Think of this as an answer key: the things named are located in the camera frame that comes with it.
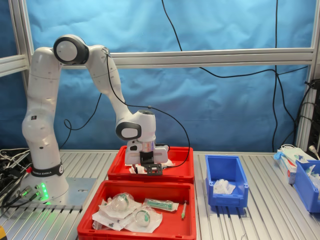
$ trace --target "red plastic tray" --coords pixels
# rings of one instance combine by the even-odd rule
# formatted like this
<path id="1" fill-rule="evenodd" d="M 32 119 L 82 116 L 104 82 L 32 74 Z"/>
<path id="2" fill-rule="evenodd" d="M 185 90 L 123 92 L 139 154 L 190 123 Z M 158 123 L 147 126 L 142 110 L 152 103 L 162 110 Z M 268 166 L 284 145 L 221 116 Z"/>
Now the red plastic tray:
<path id="1" fill-rule="evenodd" d="M 164 169 L 160 176 L 147 176 L 146 174 L 132 174 L 130 166 L 125 166 L 125 154 L 127 146 L 122 146 L 115 156 L 108 171 L 109 180 L 120 181 L 145 181 L 145 182 L 169 182 L 169 183 L 194 183 L 194 151 L 190 147 L 188 159 L 179 167 Z M 168 158 L 175 163 L 181 164 L 187 156 L 187 147 L 172 146 L 168 151 Z"/>
<path id="2" fill-rule="evenodd" d="M 92 214 L 99 210 L 98 205 L 102 199 L 114 197 L 119 193 L 129 193 L 134 200 L 143 203 L 145 198 L 157 200 L 170 200 L 179 203 L 177 211 L 170 212 L 155 209 L 162 213 L 162 222 L 153 233 L 131 232 L 125 229 L 115 230 L 94 230 L 92 228 Z M 185 218 L 181 219 L 183 203 L 187 201 Z M 103 181 L 86 210 L 78 227 L 79 240 L 195 240 L 196 209 L 195 190 L 189 183 L 168 183 L 168 182 L 136 182 L 136 181 Z"/>

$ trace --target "blue bin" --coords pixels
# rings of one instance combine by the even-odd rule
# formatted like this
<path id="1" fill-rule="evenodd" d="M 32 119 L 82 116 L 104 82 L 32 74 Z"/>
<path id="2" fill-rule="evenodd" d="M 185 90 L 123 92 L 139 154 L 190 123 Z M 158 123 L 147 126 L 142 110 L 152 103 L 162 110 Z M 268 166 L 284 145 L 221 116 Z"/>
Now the blue bin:
<path id="1" fill-rule="evenodd" d="M 320 174 L 320 161 L 308 161 L 309 163 L 300 163 L 298 161 L 295 161 L 296 174 L 294 187 L 307 211 L 309 213 L 320 213 L 320 201 L 318 200 L 319 191 L 306 174 L 306 170 L 312 165 L 315 165 L 312 171 L 316 174 Z"/>
<path id="2" fill-rule="evenodd" d="M 249 186 L 238 156 L 206 155 L 206 190 L 211 206 L 245 208 L 248 204 Z M 235 185 L 232 194 L 215 194 L 217 180 L 228 180 Z"/>

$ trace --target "metal table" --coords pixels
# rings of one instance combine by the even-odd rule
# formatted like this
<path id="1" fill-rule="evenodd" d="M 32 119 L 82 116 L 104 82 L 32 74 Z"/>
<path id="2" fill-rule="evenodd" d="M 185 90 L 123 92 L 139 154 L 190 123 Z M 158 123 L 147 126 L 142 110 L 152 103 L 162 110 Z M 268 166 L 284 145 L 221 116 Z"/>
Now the metal table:
<path id="1" fill-rule="evenodd" d="M 116 150 L 62 150 L 68 177 L 97 178 L 81 210 L 12 208 L 0 217 L 8 239 L 75 240 L 77 226 L 107 172 Z M 248 183 L 248 207 L 210 207 L 207 204 L 205 154 L 240 157 Z M 320 214 L 309 214 L 271 153 L 194 152 L 194 185 L 198 240 L 320 240 Z"/>

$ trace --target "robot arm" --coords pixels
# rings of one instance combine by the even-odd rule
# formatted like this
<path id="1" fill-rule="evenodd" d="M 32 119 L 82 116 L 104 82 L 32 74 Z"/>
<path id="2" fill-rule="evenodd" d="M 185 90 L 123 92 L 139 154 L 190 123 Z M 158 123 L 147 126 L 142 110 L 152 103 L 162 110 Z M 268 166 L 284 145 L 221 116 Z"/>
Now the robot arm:
<path id="1" fill-rule="evenodd" d="M 106 47 L 87 46 L 77 36 L 64 35 L 55 41 L 53 52 L 63 64 L 84 64 L 97 89 L 110 99 L 116 114 L 115 133 L 120 139 L 129 141 L 125 154 L 126 164 L 150 165 L 167 162 L 168 148 L 155 146 L 155 115 L 148 110 L 139 110 L 132 114 L 124 104 L 118 69 Z"/>
<path id="2" fill-rule="evenodd" d="M 158 174 L 162 173 L 162 169 L 159 169 L 160 163 L 167 162 L 168 148 L 155 146 L 155 115 L 148 110 L 139 110 L 132 114 L 124 104 L 119 73 L 112 57 L 107 56 L 108 52 L 102 45 L 87 46 L 75 35 L 63 35 L 56 40 L 53 48 L 40 47 L 34 52 L 29 71 L 27 113 L 22 123 L 22 133 L 30 148 L 31 174 L 36 180 L 31 179 L 32 183 L 24 180 L 25 184 L 21 183 L 21 186 L 35 186 L 33 182 L 38 186 L 38 183 L 45 182 L 46 189 L 53 198 L 68 190 L 54 132 L 63 65 L 85 65 L 97 89 L 110 99 L 116 113 L 116 135 L 128 141 L 125 163 L 142 164 L 149 174 L 152 174 L 152 168 L 157 167 Z"/>

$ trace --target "green tube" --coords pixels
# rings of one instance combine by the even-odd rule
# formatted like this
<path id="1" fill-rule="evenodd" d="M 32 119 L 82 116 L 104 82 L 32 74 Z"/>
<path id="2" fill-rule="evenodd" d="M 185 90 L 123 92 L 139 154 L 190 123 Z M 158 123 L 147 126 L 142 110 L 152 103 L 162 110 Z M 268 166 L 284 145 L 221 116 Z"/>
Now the green tube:
<path id="1" fill-rule="evenodd" d="M 147 201 L 147 204 L 152 208 L 169 210 L 169 211 L 171 211 L 173 207 L 172 201 L 159 201 L 159 200 L 149 199 Z"/>

